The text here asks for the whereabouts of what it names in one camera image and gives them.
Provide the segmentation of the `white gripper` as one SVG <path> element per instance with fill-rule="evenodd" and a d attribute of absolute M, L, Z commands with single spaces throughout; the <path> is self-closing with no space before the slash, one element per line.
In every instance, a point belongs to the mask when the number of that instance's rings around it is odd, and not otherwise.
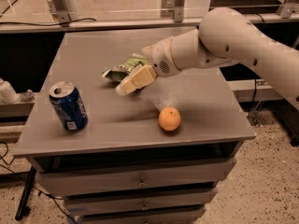
<path fill-rule="evenodd" d="M 142 48 L 148 64 L 137 66 L 117 86 L 116 93 L 125 96 L 153 83 L 157 76 L 171 77 L 179 74 L 180 70 L 174 64 L 171 55 L 172 39 L 173 36 L 170 36 L 156 44 Z"/>

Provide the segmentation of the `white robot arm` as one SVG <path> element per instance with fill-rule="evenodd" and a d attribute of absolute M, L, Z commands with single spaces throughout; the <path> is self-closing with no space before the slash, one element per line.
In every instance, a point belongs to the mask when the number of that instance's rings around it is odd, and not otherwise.
<path fill-rule="evenodd" d="M 263 34 L 246 17 L 228 7 L 209 11 L 200 25 L 142 49 L 148 63 L 134 68 L 116 88 L 127 95 L 192 68 L 241 63 L 299 109 L 299 50 Z"/>

